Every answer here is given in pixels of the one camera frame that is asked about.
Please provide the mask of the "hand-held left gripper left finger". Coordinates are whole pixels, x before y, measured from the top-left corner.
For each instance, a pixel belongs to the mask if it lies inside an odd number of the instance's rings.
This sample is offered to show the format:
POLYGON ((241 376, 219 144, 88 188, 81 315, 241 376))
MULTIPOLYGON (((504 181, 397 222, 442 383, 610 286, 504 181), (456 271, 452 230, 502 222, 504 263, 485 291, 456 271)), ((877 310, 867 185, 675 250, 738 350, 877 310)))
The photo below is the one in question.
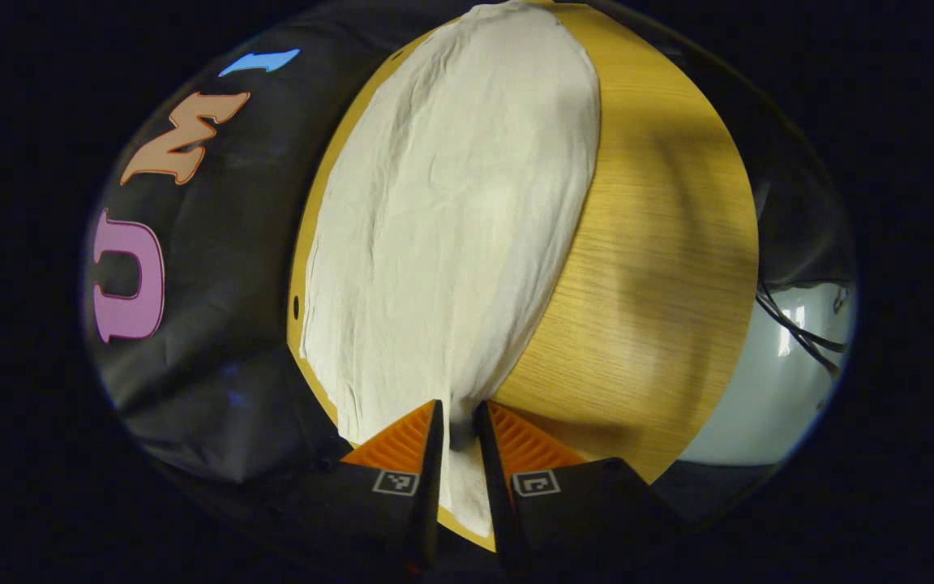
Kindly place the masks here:
POLYGON ((335 569, 429 569, 436 561, 443 404, 435 399, 337 459, 272 511, 279 535, 335 569))

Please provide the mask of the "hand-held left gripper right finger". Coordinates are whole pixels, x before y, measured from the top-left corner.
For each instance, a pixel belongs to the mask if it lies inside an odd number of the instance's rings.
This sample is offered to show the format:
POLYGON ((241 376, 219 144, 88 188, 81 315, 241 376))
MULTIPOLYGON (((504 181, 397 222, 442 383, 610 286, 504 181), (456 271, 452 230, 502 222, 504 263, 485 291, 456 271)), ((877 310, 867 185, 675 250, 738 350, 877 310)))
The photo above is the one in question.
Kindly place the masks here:
POLYGON ((505 572, 622 573, 678 538, 678 514, 622 458, 587 461, 493 401, 474 424, 505 572))

